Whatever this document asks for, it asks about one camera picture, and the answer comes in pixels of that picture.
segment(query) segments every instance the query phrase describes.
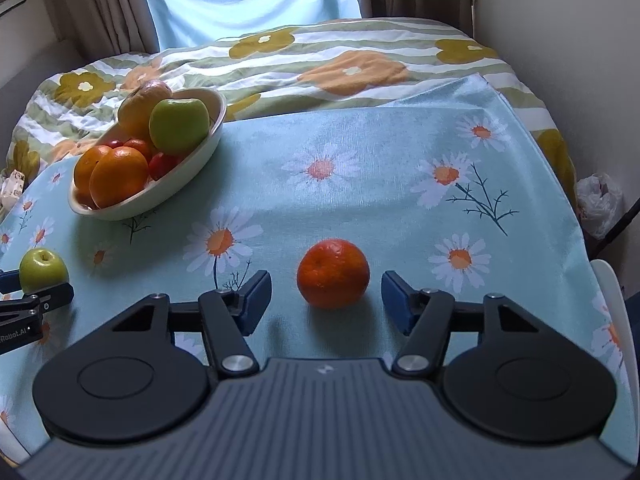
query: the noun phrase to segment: tangerine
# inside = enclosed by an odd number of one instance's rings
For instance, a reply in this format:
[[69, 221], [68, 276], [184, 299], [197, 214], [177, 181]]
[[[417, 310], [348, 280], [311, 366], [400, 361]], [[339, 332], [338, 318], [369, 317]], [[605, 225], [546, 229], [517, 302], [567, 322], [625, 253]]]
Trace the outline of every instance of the tangerine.
[[151, 151], [151, 146], [149, 145], [149, 143], [142, 139], [129, 139], [124, 143], [124, 146], [135, 148], [140, 153], [142, 153], [146, 158], [147, 164], [151, 161], [151, 157], [154, 155]]
[[91, 174], [89, 191], [98, 208], [118, 204], [145, 189], [149, 166], [135, 148], [121, 146], [111, 150]]
[[347, 240], [330, 238], [311, 247], [298, 266], [298, 290], [318, 308], [342, 308], [358, 301], [369, 285], [369, 264]]
[[78, 190], [78, 195], [89, 196], [89, 179], [94, 172], [96, 164], [111, 152], [109, 146], [94, 146], [84, 152], [74, 167], [74, 184]]

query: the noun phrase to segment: silver bolt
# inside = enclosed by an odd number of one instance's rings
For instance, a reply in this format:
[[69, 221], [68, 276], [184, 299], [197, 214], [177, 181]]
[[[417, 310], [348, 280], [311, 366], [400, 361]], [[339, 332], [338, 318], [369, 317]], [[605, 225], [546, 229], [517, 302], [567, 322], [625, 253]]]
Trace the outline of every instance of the silver bolt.
[[396, 361], [398, 367], [405, 372], [421, 372], [429, 366], [429, 360], [421, 355], [403, 355]]
[[246, 355], [230, 355], [222, 359], [222, 367], [229, 372], [245, 372], [254, 365], [254, 360]]

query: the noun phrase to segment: ribbed surface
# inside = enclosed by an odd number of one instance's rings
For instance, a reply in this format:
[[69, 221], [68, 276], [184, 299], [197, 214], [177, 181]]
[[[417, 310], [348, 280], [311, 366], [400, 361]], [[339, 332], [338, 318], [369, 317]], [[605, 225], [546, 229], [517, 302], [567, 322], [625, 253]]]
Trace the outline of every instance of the ribbed surface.
[[524, 449], [481, 438], [431, 388], [377, 360], [270, 361], [225, 381], [175, 433], [121, 450], [52, 441], [28, 480], [472, 480], [623, 478], [597, 440]]

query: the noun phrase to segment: white plastic bag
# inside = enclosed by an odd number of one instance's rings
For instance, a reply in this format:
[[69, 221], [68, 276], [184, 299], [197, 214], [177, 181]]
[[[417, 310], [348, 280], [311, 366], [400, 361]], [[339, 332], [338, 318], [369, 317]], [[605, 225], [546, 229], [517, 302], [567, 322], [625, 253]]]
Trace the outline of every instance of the white plastic bag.
[[580, 180], [576, 187], [582, 228], [602, 240], [623, 214], [622, 190], [606, 173]]

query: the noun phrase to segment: white wall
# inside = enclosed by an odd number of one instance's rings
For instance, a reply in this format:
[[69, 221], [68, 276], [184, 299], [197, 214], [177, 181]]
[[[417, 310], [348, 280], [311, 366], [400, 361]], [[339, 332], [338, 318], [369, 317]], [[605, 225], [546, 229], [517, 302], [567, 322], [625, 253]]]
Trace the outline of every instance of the white wall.
[[[476, 37], [545, 103], [578, 177], [609, 173], [640, 196], [640, 0], [476, 0]], [[640, 290], [640, 217], [603, 256]]]
[[0, 86], [56, 41], [42, 0], [27, 0], [0, 18]]

